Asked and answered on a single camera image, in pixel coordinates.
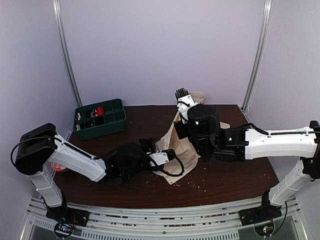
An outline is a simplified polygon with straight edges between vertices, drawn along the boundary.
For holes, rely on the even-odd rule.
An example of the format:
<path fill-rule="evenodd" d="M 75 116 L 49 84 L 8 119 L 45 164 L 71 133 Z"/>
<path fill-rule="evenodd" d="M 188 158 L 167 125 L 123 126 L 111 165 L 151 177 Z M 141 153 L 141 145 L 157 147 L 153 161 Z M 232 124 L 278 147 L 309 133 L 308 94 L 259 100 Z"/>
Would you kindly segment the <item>cream boxer underwear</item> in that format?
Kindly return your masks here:
<path fill-rule="evenodd" d="M 180 115 L 177 112 L 167 133 L 155 142 L 156 150 L 162 151 L 172 149 L 175 151 L 177 157 L 181 160 L 184 172 L 181 176 L 168 176 L 160 171 L 153 172 L 154 174 L 164 177 L 169 185 L 175 184 L 177 181 L 189 174 L 197 165 L 200 157 L 188 138 L 179 139 L 176 132 L 174 122 L 180 121 Z"/>

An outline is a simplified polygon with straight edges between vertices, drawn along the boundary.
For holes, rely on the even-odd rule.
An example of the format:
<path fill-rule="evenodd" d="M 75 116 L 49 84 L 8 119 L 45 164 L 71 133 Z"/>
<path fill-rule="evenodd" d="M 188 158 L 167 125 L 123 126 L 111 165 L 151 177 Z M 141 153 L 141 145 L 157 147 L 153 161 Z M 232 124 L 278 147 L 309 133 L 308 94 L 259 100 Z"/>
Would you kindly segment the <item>cream underwear navy trim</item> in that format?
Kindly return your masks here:
<path fill-rule="evenodd" d="M 220 124 L 220 128 L 223 129 L 223 130 L 226 130 L 226 129 L 230 129 L 231 128 L 231 125 L 228 124 L 228 123 L 225 123 L 225 122 L 219 122 Z"/>

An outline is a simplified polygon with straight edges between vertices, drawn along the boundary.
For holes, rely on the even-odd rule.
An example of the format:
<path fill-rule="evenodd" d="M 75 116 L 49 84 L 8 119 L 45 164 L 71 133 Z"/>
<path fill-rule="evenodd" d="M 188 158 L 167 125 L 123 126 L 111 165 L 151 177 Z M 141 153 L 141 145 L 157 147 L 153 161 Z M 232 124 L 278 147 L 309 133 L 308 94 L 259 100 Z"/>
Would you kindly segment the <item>white patterned ceramic mug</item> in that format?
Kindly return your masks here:
<path fill-rule="evenodd" d="M 206 95 L 201 91 L 193 91 L 190 93 L 190 96 L 195 103 L 202 105 L 205 103 Z"/>

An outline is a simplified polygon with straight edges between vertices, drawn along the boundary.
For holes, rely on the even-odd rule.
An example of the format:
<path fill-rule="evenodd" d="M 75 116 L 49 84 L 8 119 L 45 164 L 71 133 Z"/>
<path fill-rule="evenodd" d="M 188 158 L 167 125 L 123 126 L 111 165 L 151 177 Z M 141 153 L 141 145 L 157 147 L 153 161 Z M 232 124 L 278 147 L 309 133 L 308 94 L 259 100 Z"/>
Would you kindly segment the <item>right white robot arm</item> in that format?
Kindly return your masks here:
<path fill-rule="evenodd" d="M 256 207 L 259 220 L 268 220 L 307 181 L 320 177 L 320 125 L 289 130 L 262 130 L 253 123 L 222 129 L 217 110 L 202 104 L 177 103 L 181 120 L 174 124 L 180 139 L 188 138 L 208 162 L 243 162 L 264 157 L 299 157 L 284 180 L 267 190 Z"/>

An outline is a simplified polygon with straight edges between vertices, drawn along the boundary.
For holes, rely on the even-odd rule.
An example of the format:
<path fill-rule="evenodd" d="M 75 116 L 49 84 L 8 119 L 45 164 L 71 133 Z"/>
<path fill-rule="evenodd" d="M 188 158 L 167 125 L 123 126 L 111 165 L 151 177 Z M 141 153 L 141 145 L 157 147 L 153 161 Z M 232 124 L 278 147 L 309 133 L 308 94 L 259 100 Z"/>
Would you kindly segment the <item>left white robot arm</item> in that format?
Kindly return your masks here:
<path fill-rule="evenodd" d="M 173 149 L 156 150 L 150 139 L 129 142 L 102 155 L 92 155 L 71 144 L 46 123 L 21 136 L 12 149 L 13 166 L 27 176 L 43 197 L 50 215 L 61 222 L 72 218 L 65 194 L 55 184 L 46 164 L 57 164 L 77 172 L 95 183 L 118 186 L 142 171 L 162 172 L 164 164 L 175 159 Z"/>

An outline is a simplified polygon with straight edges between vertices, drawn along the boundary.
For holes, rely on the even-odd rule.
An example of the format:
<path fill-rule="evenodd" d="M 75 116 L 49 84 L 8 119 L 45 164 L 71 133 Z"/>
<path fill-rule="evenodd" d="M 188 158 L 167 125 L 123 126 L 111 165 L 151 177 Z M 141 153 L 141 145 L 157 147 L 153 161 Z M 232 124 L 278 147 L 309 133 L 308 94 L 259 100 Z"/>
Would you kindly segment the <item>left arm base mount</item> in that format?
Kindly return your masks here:
<path fill-rule="evenodd" d="M 68 208 L 67 210 L 53 210 L 50 208 L 47 210 L 45 216 L 49 219 L 56 220 L 57 222 L 64 224 L 86 227 L 90 213 L 86 210 L 75 208 Z"/>

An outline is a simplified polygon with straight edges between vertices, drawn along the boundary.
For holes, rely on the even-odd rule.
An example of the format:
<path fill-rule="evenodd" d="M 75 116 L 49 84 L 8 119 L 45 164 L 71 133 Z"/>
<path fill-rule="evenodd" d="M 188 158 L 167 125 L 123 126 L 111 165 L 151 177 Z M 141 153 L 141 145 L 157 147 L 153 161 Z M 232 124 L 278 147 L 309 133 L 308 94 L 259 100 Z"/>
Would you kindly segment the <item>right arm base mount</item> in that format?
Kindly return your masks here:
<path fill-rule="evenodd" d="M 238 212 L 242 226 L 257 224 L 282 216 L 281 207 L 253 207 Z"/>

